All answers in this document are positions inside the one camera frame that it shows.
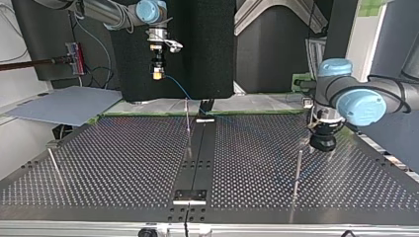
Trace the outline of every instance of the white cable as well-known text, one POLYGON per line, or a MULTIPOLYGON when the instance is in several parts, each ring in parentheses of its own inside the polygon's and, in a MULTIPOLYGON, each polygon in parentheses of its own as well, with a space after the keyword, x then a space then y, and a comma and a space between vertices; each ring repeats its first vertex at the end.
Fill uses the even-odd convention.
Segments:
POLYGON ((133 20, 131 18, 131 15, 129 14, 129 8, 127 6, 125 6, 125 5, 122 5, 122 4, 113 2, 113 1, 110 1, 110 3, 114 4, 114 6, 116 8, 118 8, 118 10, 120 11, 120 14, 121 14, 122 18, 120 19, 120 21, 117 24, 112 25, 112 26, 111 25, 106 25, 106 27, 108 29, 113 30, 113 31, 117 31, 117 30, 120 30, 121 28, 123 28, 124 25, 125 25, 125 23, 126 23, 126 21, 128 21, 128 23, 129 23, 129 29, 126 29, 126 31, 128 33, 132 34, 133 33, 133 20))
POLYGON ((77 25, 80 27, 81 30, 83 30, 83 32, 85 32, 87 35, 89 35, 91 38, 93 38, 95 41, 97 41, 101 47, 104 49, 106 56, 108 57, 108 68, 110 70, 108 70, 108 78, 107 78, 107 84, 105 85, 105 89, 108 89, 108 85, 109 85, 109 81, 111 78, 111 69, 112 69, 112 61, 111 61, 111 57, 109 56, 108 50, 106 49, 105 45, 99 40, 97 39, 95 36, 93 36, 89 31, 87 31, 79 22, 79 20, 77 18, 75 18, 77 25))

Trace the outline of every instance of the metal post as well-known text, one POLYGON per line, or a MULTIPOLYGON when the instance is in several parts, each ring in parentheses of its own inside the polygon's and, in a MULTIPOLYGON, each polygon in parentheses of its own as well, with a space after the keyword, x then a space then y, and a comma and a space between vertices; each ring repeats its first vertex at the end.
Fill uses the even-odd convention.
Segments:
POLYGON ((56 172, 59 173, 58 165, 56 164, 55 157, 53 156, 53 153, 52 153, 52 149, 51 148, 48 148, 48 153, 49 153, 49 157, 52 160, 52 163, 53 163, 53 166, 54 166, 56 172))
POLYGON ((302 150, 298 151, 298 157, 296 158, 296 171, 295 171, 295 183, 293 184, 293 196, 297 197, 298 183, 299 183, 299 172, 301 169, 302 150))
POLYGON ((189 122, 189 105, 188 98, 185 98, 185 111, 186 111, 186 130, 188 131, 188 137, 191 137, 191 124, 189 122))

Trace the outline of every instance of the black cable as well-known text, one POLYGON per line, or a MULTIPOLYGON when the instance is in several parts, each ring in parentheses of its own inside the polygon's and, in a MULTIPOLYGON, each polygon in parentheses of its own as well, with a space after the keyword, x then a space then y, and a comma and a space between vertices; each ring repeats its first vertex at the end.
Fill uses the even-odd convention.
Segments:
POLYGON ((400 104, 403 105, 406 108, 406 112, 405 112, 406 114, 409 114, 409 113, 412 112, 412 108, 409 106, 409 104, 407 104, 407 102, 403 101, 398 95, 396 95, 396 94, 394 94, 394 93, 392 93, 388 90, 385 90, 383 88, 375 87, 375 86, 350 86, 350 87, 344 88, 344 89, 336 92, 333 96, 330 97, 330 100, 328 100, 330 102, 329 107, 333 108, 333 106, 331 104, 336 99, 337 96, 339 96, 342 93, 354 90, 354 89, 372 89, 372 90, 384 92, 384 93, 394 97, 395 99, 397 99, 400 102, 400 104))
POLYGON ((96 80, 96 78, 94 77, 94 75, 93 75, 93 72, 95 72, 96 70, 99 70, 99 69, 106 69, 106 70, 109 70, 109 71, 111 71, 111 77, 110 77, 110 79, 112 79, 113 77, 114 77, 114 75, 115 75, 115 73, 114 73, 114 71, 112 70, 112 69, 110 69, 110 68, 108 68, 108 67, 103 67, 103 66, 98 66, 98 67, 95 67, 95 68, 93 68, 93 69, 90 69, 89 68, 89 66, 88 65, 84 65, 84 67, 86 68, 86 71, 87 71, 87 73, 91 76, 91 78, 90 78, 90 83, 89 83, 89 85, 88 85, 88 87, 90 87, 90 86, 92 86, 92 84, 93 84, 93 82, 95 82, 96 84, 98 84, 98 86, 99 86, 99 88, 104 88, 105 87, 105 85, 101 85, 97 80, 96 80))

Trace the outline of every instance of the metal bracket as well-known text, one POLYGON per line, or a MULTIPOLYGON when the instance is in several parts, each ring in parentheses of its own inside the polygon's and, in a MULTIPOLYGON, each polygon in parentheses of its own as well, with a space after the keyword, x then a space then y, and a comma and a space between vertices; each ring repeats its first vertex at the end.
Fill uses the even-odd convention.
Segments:
POLYGON ((213 103, 214 99, 201 101, 197 122, 215 122, 215 118, 213 116, 207 115, 207 112, 212 110, 213 103))
POLYGON ((206 190, 178 190, 173 200, 175 205, 205 205, 207 204, 206 190))
MULTIPOLYGON (((253 21, 263 12, 274 6, 285 6, 290 8, 307 25, 310 21, 313 0, 247 0, 243 3, 234 17, 235 35, 240 35, 253 21)), ((327 26, 327 20, 320 10, 315 7, 311 17, 311 29, 315 33, 320 33, 327 26)))

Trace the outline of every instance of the small white object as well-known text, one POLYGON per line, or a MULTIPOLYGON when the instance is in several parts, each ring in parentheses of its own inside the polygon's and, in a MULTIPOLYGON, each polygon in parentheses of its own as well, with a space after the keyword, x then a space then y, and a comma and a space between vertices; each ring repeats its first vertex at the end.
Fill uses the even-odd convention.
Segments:
POLYGON ((169 45, 170 51, 172 53, 180 52, 183 48, 183 46, 177 41, 167 39, 167 40, 165 40, 165 42, 169 45))

